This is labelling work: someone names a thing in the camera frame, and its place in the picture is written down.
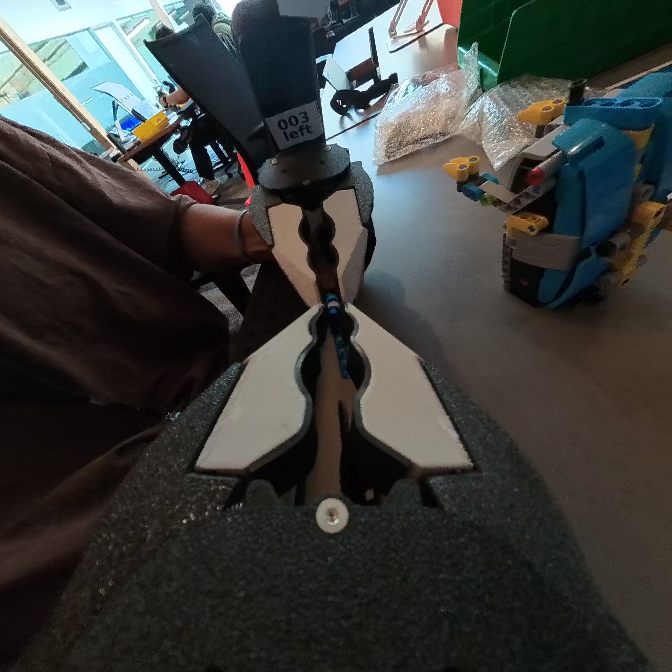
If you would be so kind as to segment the person's brown shirt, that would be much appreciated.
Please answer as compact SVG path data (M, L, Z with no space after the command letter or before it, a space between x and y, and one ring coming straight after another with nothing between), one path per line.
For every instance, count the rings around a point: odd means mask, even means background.
M2 668L138 452L227 365L180 243L196 204L1 119Z

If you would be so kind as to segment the person's left forearm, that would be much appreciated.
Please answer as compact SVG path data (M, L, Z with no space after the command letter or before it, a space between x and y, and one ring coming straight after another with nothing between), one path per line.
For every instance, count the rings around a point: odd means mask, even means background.
M245 262L239 231L242 217L242 211L206 204L195 204L182 212L180 244L197 272L221 272Z

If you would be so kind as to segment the toy brick robot model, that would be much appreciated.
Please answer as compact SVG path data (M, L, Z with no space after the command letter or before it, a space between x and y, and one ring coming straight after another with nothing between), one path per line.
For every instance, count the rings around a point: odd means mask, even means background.
M549 310L599 302L671 231L671 68L600 96L575 80L517 117L534 140L507 162L506 179L476 155L443 171L459 194L503 215L508 293Z

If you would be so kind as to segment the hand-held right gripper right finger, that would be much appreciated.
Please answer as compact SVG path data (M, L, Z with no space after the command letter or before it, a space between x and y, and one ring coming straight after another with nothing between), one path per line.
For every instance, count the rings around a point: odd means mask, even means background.
M399 480L471 473L466 448L424 360L353 305L343 309L355 386L343 490L388 495Z

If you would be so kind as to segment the yellow storage bin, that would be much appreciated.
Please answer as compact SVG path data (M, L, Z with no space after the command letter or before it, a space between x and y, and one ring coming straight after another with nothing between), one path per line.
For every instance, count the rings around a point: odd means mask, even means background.
M164 130L168 129L170 121L164 112L158 112L145 122L139 123L131 133L142 143L149 142Z

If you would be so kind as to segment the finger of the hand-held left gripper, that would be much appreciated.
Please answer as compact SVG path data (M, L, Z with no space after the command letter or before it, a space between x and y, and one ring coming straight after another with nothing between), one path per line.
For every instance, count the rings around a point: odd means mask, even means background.
M314 270L308 263L308 245L301 237L304 214L300 206L276 204L267 209L273 238L273 256L307 306L321 303Z
M352 304L362 286L368 231L362 224L354 190L338 190L327 198L327 215L334 224L332 247L337 254L341 299Z

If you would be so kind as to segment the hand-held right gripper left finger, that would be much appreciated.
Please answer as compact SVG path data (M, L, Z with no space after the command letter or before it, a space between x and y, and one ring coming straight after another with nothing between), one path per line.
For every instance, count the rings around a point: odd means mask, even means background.
M197 473L264 479L276 491L305 482L317 451L323 311L323 305L309 308L245 360L196 459Z

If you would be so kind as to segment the green storage bin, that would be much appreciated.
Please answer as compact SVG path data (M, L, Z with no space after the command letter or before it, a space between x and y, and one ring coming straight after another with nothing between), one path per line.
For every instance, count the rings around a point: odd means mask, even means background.
M477 44L483 89L535 75L592 78L671 43L670 1L463 1L459 65Z

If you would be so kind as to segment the person's left hand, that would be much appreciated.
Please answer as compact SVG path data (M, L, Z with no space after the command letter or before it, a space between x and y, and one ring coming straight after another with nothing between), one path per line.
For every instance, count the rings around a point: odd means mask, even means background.
M246 252L254 264L274 261L272 244L265 241L252 220L247 216L243 219L242 232Z

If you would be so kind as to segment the grey wristband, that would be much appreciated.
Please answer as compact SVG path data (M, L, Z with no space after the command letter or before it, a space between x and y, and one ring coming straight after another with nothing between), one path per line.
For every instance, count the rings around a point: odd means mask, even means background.
M252 265L254 262L249 257L245 249L245 241L242 232L242 223L245 215L248 214L248 210L241 210L237 215L237 218L233 227L233 241L235 243L237 255L239 259L245 262L247 265Z

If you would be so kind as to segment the small white box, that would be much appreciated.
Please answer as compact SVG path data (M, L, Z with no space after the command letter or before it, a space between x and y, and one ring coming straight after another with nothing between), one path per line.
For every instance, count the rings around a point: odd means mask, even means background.
M363 31L364 28L358 29L339 41L335 54L326 57L322 75L336 91L360 89L382 80L374 28L369 26L365 33ZM339 55L357 56L359 60L346 69L337 59Z

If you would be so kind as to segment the black office chair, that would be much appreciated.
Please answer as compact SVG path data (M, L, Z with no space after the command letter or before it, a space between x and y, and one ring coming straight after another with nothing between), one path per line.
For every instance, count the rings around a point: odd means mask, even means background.
M164 38L145 41L171 78L208 114L242 157L253 181L271 157L247 73L234 51L202 17Z

